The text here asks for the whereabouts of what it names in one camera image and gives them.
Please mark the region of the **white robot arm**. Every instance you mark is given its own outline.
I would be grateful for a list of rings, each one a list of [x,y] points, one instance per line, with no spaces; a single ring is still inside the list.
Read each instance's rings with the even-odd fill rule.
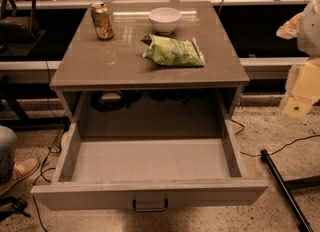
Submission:
[[[297,47],[309,58],[293,65],[281,101],[281,114],[290,119],[303,118],[320,100],[320,0],[312,0],[301,13],[285,22],[276,32],[283,39],[297,39]]]

